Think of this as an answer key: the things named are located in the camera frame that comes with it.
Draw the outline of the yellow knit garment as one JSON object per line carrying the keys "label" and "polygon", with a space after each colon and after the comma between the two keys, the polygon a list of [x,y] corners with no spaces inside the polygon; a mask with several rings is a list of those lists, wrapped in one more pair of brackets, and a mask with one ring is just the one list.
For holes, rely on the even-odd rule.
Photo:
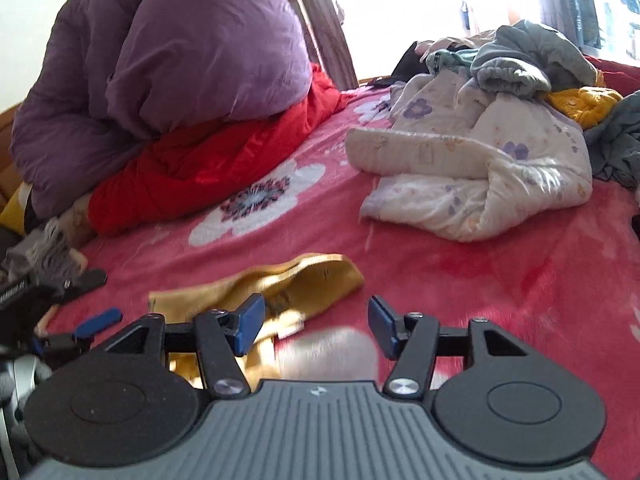
{"label": "yellow knit garment", "polygon": [[597,70],[593,86],[549,92],[544,98],[555,110],[574,120],[584,130],[603,122],[613,107],[623,99],[620,92],[605,85],[604,73]]}

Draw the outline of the brown window curtain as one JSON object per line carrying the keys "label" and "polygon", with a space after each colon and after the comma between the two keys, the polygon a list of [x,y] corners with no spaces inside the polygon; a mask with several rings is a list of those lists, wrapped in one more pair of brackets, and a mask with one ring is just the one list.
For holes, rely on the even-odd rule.
{"label": "brown window curtain", "polygon": [[288,0],[298,15],[309,58],[319,64],[337,88],[358,87],[352,56],[333,0]]}

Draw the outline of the grey fringed folded scarf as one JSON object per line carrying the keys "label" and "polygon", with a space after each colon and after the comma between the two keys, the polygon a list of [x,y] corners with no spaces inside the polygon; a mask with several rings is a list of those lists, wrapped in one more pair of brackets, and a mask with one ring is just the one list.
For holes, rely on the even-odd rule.
{"label": "grey fringed folded scarf", "polygon": [[58,219],[51,219],[9,248],[1,266],[11,280],[35,272],[53,281],[65,281],[79,278],[88,262],[70,247]]}

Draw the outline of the dark grey garment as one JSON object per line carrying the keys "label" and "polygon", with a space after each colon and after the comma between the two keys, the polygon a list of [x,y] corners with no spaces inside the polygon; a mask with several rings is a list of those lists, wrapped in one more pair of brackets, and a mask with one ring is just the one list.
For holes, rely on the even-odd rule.
{"label": "dark grey garment", "polygon": [[592,175],[634,192],[639,186],[640,91],[625,96],[584,132]]}

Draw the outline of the yellow printed cloth garment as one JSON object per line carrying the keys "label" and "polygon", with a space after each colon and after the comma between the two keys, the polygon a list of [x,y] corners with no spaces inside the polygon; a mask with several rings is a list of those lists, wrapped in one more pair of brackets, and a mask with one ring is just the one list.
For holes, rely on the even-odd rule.
{"label": "yellow printed cloth garment", "polygon": [[250,295],[261,294],[265,321],[239,364],[250,388],[279,379],[274,343],[300,332],[304,324],[364,284],[356,264],[339,254],[307,254],[285,263],[253,266],[216,282],[150,292],[149,309],[172,323],[189,322],[205,311],[234,311]]}

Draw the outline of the grey green sweatshirt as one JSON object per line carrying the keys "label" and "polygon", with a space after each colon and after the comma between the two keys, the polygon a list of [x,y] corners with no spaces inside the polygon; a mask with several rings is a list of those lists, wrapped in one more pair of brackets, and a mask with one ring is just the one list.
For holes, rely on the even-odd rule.
{"label": "grey green sweatshirt", "polygon": [[494,39],[477,49],[438,49],[421,61],[432,74],[463,67],[482,90],[521,99],[594,87],[599,78],[598,70],[562,32],[526,20],[500,26]]}

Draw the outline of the purple quilt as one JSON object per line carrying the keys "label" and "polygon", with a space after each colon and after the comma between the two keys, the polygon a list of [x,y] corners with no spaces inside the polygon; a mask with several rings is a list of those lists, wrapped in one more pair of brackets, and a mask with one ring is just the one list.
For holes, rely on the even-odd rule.
{"label": "purple quilt", "polygon": [[46,220],[144,142],[284,112],[311,78],[288,0],[67,0],[16,113],[12,158]]}

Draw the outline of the red floral bed blanket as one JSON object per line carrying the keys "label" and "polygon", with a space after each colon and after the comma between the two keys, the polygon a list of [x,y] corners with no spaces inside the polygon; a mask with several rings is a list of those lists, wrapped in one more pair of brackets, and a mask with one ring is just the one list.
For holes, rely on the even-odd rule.
{"label": "red floral bed blanket", "polygon": [[277,345],[285,377],[382,378],[367,301],[442,324],[489,318],[589,382],[608,413],[594,462],[613,479],[639,474],[639,242],[632,195],[596,182],[585,205],[537,214],[483,243],[456,243],[360,217],[376,179],[352,169],[344,136],[386,123],[388,97],[366,92],[271,176],[222,204],[85,249],[104,287],[64,307],[53,333],[108,308],[145,314],[151,292],[213,283],[253,266],[321,252],[352,260],[363,286]]}

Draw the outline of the white floral padded jacket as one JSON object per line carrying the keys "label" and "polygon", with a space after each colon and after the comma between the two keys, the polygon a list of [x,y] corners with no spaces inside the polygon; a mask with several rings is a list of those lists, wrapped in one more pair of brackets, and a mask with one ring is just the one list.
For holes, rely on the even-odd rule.
{"label": "white floral padded jacket", "polygon": [[464,70],[393,90],[390,126],[351,128],[345,150],[352,168],[380,178],[363,217],[446,240],[488,240],[592,193],[576,122],[540,99],[486,92]]}

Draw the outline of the red quilt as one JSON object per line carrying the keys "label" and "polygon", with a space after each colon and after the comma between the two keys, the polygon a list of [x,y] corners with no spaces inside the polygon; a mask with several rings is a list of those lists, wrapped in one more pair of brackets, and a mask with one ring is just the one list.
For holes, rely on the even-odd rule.
{"label": "red quilt", "polygon": [[174,221],[226,200],[285,162],[350,95],[317,65],[307,95],[284,112],[244,122],[212,120],[146,144],[91,193],[87,216],[100,237]]}

